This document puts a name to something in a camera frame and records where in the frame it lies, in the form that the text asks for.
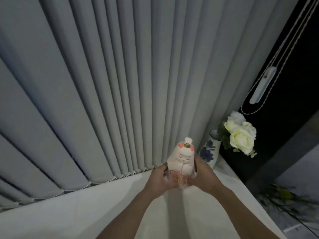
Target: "gray blind slat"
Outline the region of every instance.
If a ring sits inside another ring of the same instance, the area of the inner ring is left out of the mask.
[[[175,0],[152,0],[153,163],[162,164]]]
[[[116,73],[114,54],[110,36],[110,30],[108,27],[108,21],[106,16],[106,9],[104,0],[93,0],[94,10],[96,15],[96,21],[100,32],[100,38],[107,67],[108,77],[112,88],[112,94],[114,97],[114,105],[116,114],[118,117],[119,128],[121,131],[122,143],[125,152],[126,163],[130,173],[133,173],[133,164],[129,144],[129,138],[127,135],[125,118],[121,100],[120,87],[118,83],[118,77]]]
[[[15,207],[15,203],[9,199],[7,199],[6,197],[3,197],[2,195],[0,195],[0,206],[2,207]]]
[[[189,130],[193,123],[195,109],[201,94],[201,88],[210,56],[213,51],[224,4],[225,0],[203,1],[176,138],[177,141],[182,141],[185,137],[189,136]]]
[[[144,161],[146,168],[151,169],[153,167],[151,0],[133,0],[133,7]]]
[[[106,154],[114,175],[120,177],[121,171],[106,127],[69,0],[43,1],[52,20],[52,28],[61,45],[60,48],[65,54],[68,68],[82,96],[82,102],[95,128],[94,130],[100,140],[102,149]]]
[[[96,182],[112,171],[82,105],[38,0],[0,0],[2,56],[60,136]]]
[[[254,0],[227,0],[225,3],[214,50],[194,115],[194,120],[197,121],[200,131],[205,130],[209,121],[253,4]]]
[[[225,78],[223,86],[220,90],[218,99],[214,106],[213,112],[209,119],[206,130],[203,126],[199,127],[193,125],[190,135],[196,136],[196,142],[201,139],[201,134],[205,134],[207,138],[208,133],[214,127],[217,127],[221,122],[223,115],[228,107],[234,92],[236,91],[241,77],[247,68],[248,62],[251,59],[254,50],[263,35],[265,26],[271,16],[271,13],[276,6],[277,0],[255,0],[252,12],[249,15],[245,31],[241,37],[241,41],[237,47],[236,54],[230,65],[228,74]]]
[[[167,91],[166,113],[165,113],[165,131],[163,139],[162,162],[166,162],[169,156],[168,146],[171,134],[172,118],[174,111],[174,100],[177,86],[178,68],[181,57],[181,44],[183,39],[184,22],[186,15],[187,0],[176,0],[174,28],[172,38],[171,63],[169,68],[169,81]]]
[[[138,87],[138,70],[135,47],[134,15],[132,0],[117,0],[121,38],[125,60],[125,71],[129,89],[130,109],[132,113],[133,131],[138,168],[144,169],[144,149],[141,123],[141,108]]]
[[[79,32],[83,38],[84,50],[86,51],[98,96],[100,97],[106,123],[113,141],[117,161],[120,165],[121,172],[124,175],[128,175],[129,171],[125,159],[120,128],[117,122],[118,117],[120,116],[119,114],[117,116],[113,103],[112,90],[105,67],[92,2],[91,0],[71,0],[71,3],[74,6],[76,19],[78,20],[79,25]],[[116,102],[119,102],[117,105],[121,108],[121,100],[116,99]]]
[[[50,197],[61,190],[0,135],[0,174],[35,197]]]
[[[168,153],[171,153],[176,145],[178,125],[181,118],[187,79],[193,56],[193,49],[196,39],[198,21],[200,17],[203,0],[188,0],[183,41],[181,48],[181,59],[179,63],[177,87],[174,101],[174,112],[171,126],[171,134],[169,139]]]
[[[63,189],[88,181],[0,59],[0,130]]]
[[[31,200],[30,197],[26,196],[21,191],[15,189],[11,185],[0,179],[0,193],[1,192],[8,194],[11,197],[15,198],[17,201],[21,201],[24,203],[27,203]]]
[[[124,117],[126,129],[129,137],[129,147],[131,151],[133,169],[138,171],[138,162],[136,157],[135,139],[133,132],[131,107],[129,101],[129,92],[126,82],[126,71],[124,66],[123,49],[121,42],[121,31],[118,20],[116,0],[104,0],[106,5],[106,14],[109,22],[112,46],[114,51],[114,59],[117,71],[118,82],[120,86],[122,104],[124,109]]]
[[[298,0],[278,0],[225,115],[230,114],[232,110],[237,111],[240,108],[297,2]]]

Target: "marble surface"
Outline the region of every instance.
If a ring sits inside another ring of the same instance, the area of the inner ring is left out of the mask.
[[[219,156],[214,171],[280,238],[281,230]],[[150,171],[0,213],[2,239],[94,239],[143,188]],[[192,186],[154,200],[136,238],[239,238],[216,199]]]

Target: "figurine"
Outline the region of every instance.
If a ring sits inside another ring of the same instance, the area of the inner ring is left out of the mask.
[[[170,179],[185,187],[190,176],[194,173],[194,146],[191,138],[185,138],[174,149],[167,159]]]

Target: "person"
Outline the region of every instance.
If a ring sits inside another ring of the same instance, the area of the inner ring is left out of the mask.
[[[188,181],[189,186],[197,186],[218,200],[241,239],[279,239],[243,205],[233,191],[221,183],[210,166],[198,155],[195,155],[195,167],[197,174]],[[96,239],[133,239],[150,203],[166,191],[178,187],[177,183],[164,178],[163,174],[166,170],[167,163],[153,169],[144,189],[103,229]]]

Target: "blue flower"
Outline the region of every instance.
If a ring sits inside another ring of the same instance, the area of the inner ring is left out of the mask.
[[[208,140],[207,146],[208,146],[209,148],[211,148],[211,147],[213,146],[213,142],[212,142],[211,140]]]
[[[213,154],[211,154],[210,150],[206,147],[203,147],[199,153],[199,156],[204,160],[205,162],[209,162],[213,160]]]

